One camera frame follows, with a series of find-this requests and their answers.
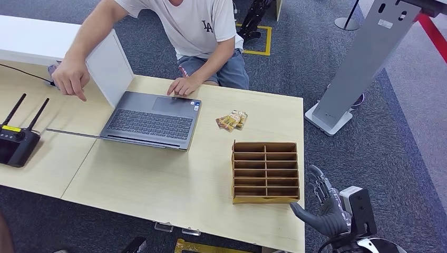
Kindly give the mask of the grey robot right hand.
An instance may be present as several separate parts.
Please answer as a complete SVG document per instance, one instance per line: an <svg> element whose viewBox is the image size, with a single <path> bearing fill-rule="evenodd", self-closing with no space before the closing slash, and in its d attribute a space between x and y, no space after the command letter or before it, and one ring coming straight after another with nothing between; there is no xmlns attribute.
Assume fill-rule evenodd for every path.
<svg viewBox="0 0 447 253"><path fill-rule="evenodd" d="M343 209L338 190L317 166L312 164L308 173L314 194L320 202L319 214L314 215L303 209L299 203L292 202L289 205L294 215L328 238L350 232L351 215Z"/></svg>

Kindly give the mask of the person's left hand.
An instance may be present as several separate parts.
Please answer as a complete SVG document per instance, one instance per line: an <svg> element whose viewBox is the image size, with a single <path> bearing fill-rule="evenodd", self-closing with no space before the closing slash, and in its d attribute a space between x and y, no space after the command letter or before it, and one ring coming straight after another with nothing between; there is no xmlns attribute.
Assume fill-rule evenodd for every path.
<svg viewBox="0 0 447 253"><path fill-rule="evenodd" d="M191 77L179 77L175 79L167 90L167 95L188 96L197 90L203 83L202 80Z"/></svg>

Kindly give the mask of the person's right hand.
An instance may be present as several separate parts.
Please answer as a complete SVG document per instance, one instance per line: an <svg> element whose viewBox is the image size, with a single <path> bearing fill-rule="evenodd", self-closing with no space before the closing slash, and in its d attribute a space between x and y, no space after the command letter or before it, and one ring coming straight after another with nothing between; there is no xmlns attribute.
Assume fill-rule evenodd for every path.
<svg viewBox="0 0 447 253"><path fill-rule="evenodd" d="M64 59L52 73L52 79L63 95L76 96L86 102L84 87L90 80L90 74L83 60Z"/></svg>

